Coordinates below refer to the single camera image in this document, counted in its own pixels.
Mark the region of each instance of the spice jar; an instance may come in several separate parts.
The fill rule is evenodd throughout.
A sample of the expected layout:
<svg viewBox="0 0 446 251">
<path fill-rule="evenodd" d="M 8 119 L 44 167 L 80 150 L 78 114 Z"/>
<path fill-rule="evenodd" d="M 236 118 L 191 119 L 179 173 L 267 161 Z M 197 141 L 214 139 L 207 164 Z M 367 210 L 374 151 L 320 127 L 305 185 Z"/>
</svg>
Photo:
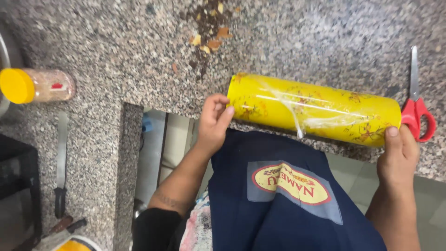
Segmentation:
<svg viewBox="0 0 446 251">
<path fill-rule="evenodd" d="M 0 72 L 0 89 L 11 102 L 50 102 L 71 99 L 76 92 L 73 78 L 60 70 L 7 68 Z"/>
</svg>

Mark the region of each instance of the steel bowl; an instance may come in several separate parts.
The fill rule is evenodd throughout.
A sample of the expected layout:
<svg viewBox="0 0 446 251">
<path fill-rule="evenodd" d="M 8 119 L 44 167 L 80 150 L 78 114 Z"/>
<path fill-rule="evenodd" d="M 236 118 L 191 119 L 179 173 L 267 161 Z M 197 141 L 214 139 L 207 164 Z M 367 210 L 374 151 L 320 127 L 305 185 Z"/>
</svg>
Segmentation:
<svg viewBox="0 0 446 251">
<path fill-rule="evenodd" d="M 4 68 L 23 68 L 23 60 L 6 24 L 0 21 L 0 69 Z M 0 91 L 0 118 L 8 110 L 9 104 L 10 101 Z"/>
</svg>

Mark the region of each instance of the scissor blade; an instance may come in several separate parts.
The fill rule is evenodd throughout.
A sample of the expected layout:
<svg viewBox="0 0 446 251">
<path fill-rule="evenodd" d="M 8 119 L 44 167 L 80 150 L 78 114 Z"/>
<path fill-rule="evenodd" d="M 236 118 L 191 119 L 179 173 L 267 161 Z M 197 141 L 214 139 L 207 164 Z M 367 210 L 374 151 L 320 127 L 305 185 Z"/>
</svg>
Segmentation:
<svg viewBox="0 0 446 251">
<path fill-rule="evenodd" d="M 410 64 L 410 99 L 417 101 L 420 97 L 420 88 L 418 86 L 418 61 L 417 47 L 412 47 L 412 61 Z"/>
</svg>

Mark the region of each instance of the yellow container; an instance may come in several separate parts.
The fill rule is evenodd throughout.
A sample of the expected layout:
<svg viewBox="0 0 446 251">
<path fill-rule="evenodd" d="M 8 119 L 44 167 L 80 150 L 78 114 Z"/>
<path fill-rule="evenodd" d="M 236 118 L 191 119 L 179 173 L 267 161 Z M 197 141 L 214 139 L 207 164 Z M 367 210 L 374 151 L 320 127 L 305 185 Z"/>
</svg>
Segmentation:
<svg viewBox="0 0 446 251">
<path fill-rule="evenodd" d="M 384 144 L 388 126 L 400 127 L 390 98 L 260 75 L 234 75 L 227 97 L 234 118 L 365 146 Z"/>
</svg>

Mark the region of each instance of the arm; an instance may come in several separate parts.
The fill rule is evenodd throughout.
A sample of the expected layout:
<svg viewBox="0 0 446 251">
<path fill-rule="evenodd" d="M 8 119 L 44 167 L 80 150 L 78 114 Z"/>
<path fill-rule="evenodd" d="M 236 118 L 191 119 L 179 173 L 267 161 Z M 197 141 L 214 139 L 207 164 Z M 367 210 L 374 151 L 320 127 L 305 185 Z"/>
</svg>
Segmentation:
<svg viewBox="0 0 446 251">
<path fill-rule="evenodd" d="M 406 125 L 386 129 L 385 152 L 378 159 L 380 185 L 365 214 L 389 251 L 419 251 L 413 177 L 420 149 Z"/>
<path fill-rule="evenodd" d="M 223 145 L 234 107 L 225 109 L 228 98 L 222 94 L 208 97 L 203 105 L 196 144 L 175 170 L 161 183 L 148 208 L 178 212 L 182 217 L 192 205 L 200 188 L 207 163 Z"/>
</svg>

